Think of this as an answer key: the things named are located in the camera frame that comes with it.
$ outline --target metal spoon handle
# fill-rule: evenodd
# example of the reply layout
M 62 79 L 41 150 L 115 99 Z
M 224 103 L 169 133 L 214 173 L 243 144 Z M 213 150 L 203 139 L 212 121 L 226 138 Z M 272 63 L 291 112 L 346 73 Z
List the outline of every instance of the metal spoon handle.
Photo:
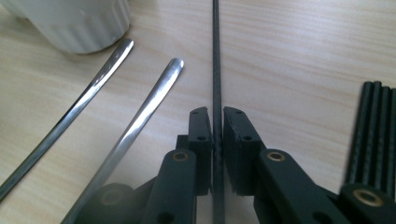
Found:
M 58 123 L 49 131 L 38 146 L 22 162 L 22 164 L 12 173 L 0 187 L 0 202 L 11 192 L 18 182 L 29 172 L 38 160 L 50 149 L 56 140 L 64 133 L 78 114 L 91 101 L 97 92 L 105 85 L 108 79 L 114 74 L 123 60 L 131 51 L 134 41 L 125 39 L 111 54 L 105 65 L 93 78 L 85 91 L 78 97 L 73 105 L 67 110 Z
M 129 149 L 131 144 L 136 139 L 137 135 L 148 122 L 151 115 L 154 113 L 158 105 L 161 103 L 166 93 L 169 92 L 178 75 L 180 74 L 184 62 L 180 59 L 173 59 L 163 71 L 163 74 L 158 79 L 157 83 L 149 93 L 145 102 L 140 106 L 139 110 L 134 115 L 134 118 L 125 129 L 117 144 L 113 147 L 107 155 L 105 161 L 102 163 L 96 174 L 91 179 L 90 183 L 76 200 L 73 207 L 67 213 L 62 221 L 65 223 L 75 223 L 76 217 L 82 206 L 91 198 L 91 196 L 105 184 L 107 178 L 111 175 L 117 164 L 122 159 L 123 155 Z

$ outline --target mounting hole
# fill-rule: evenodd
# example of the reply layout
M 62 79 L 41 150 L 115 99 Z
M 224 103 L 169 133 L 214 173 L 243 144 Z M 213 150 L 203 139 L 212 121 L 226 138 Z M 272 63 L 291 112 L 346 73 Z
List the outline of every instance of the mounting hole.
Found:
M 177 152 L 172 156 L 174 161 L 186 161 L 188 157 L 189 155 L 185 152 Z
M 111 189 L 109 191 L 106 191 L 102 197 L 100 198 L 100 202 L 103 205 L 115 205 L 122 201 L 124 194 L 121 190 L 119 189 Z
M 271 161 L 284 161 L 285 156 L 279 152 L 270 152 L 267 154 L 268 159 Z
M 332 224 L 332 218 L 322 212 L 314 212 L 312 215 L 314 220 L 320 224 Z
M 175 216 L 172 213 L 163 212 L 157 216 L 157 223 L 159 224 L 171 224 L 175 220 Z
M 367 189 L 355 189 L 353 190 L 353 195 L 361 203 L 372 207 L 380 207 L 384 204 L 384 201 L 378 195 Z

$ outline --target light wood grain surface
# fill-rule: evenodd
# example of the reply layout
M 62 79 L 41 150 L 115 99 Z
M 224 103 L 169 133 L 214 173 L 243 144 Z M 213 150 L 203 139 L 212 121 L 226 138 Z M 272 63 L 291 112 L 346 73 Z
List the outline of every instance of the light wood grain surface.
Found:
M 59 223 L 173 57 L 185 69 L 108 182 L 154 177 L 191 110 L 212 111 L 212 2 L 131 0 L 131 55 L 0 204 L 0 223 Z M 393 1 L 220 1 L 223 105 L 245 111 L 265 145 L 337 192 L 361 84 L 396 87 Z M 75 102 L 115 47 L 72 55 L 0 7 L 0 182 Z M 226 184 L 227 223 L 258 223 Z M 211 223 L 210 196 L 197 223 Z

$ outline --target white ceramic cup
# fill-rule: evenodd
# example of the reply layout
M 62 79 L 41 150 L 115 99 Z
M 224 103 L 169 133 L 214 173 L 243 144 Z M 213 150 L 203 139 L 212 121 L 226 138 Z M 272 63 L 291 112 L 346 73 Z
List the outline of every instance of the white ceramic cup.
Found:
M 0 0 L 27 18 L 60 50 L 91 53 L 120 39 L 129 28 L 127 0 Z

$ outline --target black rod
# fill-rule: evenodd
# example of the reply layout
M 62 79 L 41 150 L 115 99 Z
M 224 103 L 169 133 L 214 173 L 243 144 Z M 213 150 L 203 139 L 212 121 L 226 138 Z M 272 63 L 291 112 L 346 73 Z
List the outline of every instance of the black rod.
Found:
M 225 223 L 222 152 L 219 0 L 213 0 L 213 223 Z

